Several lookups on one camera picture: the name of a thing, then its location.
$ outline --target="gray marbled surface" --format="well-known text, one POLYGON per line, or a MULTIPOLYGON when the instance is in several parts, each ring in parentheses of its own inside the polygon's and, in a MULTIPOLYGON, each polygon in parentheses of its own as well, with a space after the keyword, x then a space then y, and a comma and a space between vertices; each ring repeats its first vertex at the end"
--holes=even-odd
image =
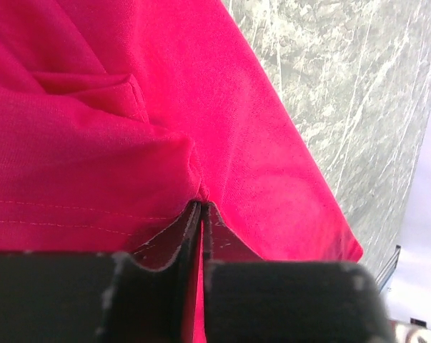
POLYGON ((431 0, 224 0, 377 274, 431 107, 431 0))

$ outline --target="white surface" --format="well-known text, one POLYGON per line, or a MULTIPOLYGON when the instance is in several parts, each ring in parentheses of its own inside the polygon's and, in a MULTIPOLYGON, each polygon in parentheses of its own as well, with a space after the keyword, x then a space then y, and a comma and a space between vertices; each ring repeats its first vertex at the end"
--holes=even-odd
POLYGON ((397 270, 386 296, 390 317, 431 329, 431 113, 402 225, 397 270))

